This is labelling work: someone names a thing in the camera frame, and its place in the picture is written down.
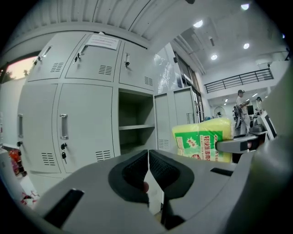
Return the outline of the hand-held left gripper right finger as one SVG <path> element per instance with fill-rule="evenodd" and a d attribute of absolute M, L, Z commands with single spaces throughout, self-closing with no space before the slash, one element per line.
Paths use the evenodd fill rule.
<path fill-rule="evenodd" d="M 235 165 L 149 151 L 150 171 L 164 193 L 161 223 L 172 229 L 203 210 L 223 189 Z"/>

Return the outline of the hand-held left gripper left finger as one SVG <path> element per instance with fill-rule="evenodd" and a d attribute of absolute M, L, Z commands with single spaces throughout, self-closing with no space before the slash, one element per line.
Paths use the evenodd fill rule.
<path fill-rule="evenodd" d="M 84 166 L 41 196 L 35 221 L 44 234 L 158 234 L 147 171 L 147 150 Z"/>

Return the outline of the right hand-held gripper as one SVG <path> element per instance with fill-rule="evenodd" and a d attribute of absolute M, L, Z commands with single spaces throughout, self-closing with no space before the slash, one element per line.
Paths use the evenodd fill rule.
<path fill-rule="evenodd" d="M 276 138 L 277 132 L 266 111 L 250 121 L 249 134 L 255 135 L 258 138 L 234 138 L 218 141 L 216 143 L 216 150 L 232 154 L 243 154 L 247 153 L 258 139 L 261 142 L 267 142 Z"/>

